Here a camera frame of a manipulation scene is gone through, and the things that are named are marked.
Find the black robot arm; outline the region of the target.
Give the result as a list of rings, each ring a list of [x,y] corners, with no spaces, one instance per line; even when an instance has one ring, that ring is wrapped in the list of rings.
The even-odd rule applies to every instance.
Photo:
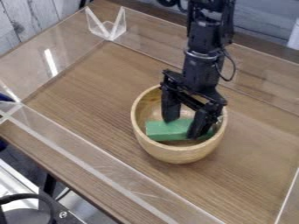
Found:
[[[222,68],[231,59],[226,46],[234,38],[235,4],[237,0],[190,0],[183,68],[179,73],[163,71],[163,120],[178,120],[182,106],[191,108],[195,115],[187,130],[190,139],[207,134],[229,104],[217,86],[229,80]]]

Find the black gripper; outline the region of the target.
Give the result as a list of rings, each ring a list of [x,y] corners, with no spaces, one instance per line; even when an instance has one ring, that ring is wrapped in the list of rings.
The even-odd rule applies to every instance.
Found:
[[[182,72],[163,70],[161,84],[163,120],[179,119],[185,104],[195,114],[187,130],[187,138],[205,136],[222,116],[227,100],[217,90],[222,77],[225,53],[201,54],[187,51]]]

